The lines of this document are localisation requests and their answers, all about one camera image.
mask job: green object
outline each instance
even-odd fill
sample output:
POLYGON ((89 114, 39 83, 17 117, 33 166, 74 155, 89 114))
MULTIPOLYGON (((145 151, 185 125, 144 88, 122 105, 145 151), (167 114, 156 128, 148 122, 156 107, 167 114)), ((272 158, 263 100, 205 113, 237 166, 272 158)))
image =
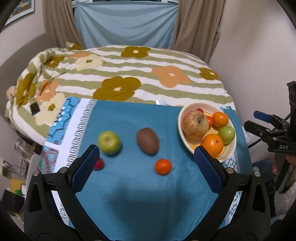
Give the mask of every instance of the green object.
POLYGON ((15 190, 15 194, 22 197, 22 191, 21 190, 15 190))
POLYGON ((219 130, 218 136, 221 137, 224 144, 228 145, 235 137, 235 130, 231 126, 223 126, 219 130))
POLYGON ((98 137, 98 146, 106 155, 111 155, 119 151, 121 142, 114 132, 104 131, 98 137))

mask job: small red ball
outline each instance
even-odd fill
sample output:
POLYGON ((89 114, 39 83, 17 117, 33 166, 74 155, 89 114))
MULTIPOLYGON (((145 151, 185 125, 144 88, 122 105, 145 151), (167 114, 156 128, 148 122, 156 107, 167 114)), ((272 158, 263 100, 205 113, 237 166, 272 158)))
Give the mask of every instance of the small red ball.
POLYGON ((99 171, 102 170, 104 167, 104 162, 102 158, 99 158, 98 162, 96 163, 96 165, 94 166, 94 170, 95 171, 99 171))
POLYGON ((198 109, 196 109, 196 110, 198 110, 198 111, 200 111, 200 112, 202 112, 202 113, 203 113, 203 110, 202 110, 201 108, 198 108, 198 109))

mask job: power outlet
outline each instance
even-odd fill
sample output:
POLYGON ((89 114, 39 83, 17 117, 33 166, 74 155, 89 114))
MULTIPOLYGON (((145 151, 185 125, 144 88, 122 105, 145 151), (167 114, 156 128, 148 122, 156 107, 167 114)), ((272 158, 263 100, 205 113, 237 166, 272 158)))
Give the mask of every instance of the power outlet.
POLYGON ((3 159, 0 159, 0 174, 7 177, 9 163, 3 159))

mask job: framed picture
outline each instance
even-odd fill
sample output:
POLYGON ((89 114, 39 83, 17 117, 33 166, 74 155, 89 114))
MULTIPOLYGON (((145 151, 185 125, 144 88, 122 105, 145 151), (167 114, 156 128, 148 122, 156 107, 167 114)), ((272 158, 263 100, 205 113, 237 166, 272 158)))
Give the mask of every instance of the framed picture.
POLYGON ((15 8, 13 13, 10 15, 5 26, 29 13, 34 12, 34 10, 35 10, 35 0, 22 0, 19 3, 19 5, 15 8))

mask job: finger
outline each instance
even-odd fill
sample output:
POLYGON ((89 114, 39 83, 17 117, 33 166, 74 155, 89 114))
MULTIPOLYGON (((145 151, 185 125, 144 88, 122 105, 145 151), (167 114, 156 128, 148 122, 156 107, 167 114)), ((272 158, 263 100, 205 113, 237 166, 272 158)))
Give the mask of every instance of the finger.
POLYGON ((275 162, 272 164, 272 173, 275 175, 280 173, 275 162))
POLYGON ((286 160, 296 166, 296 155, 286 154, 286 160))
POLYGON ((272 159, 273 161, 276 161, 276 153, 274 153, 274 154, 272 155, 271 159, 272 159))

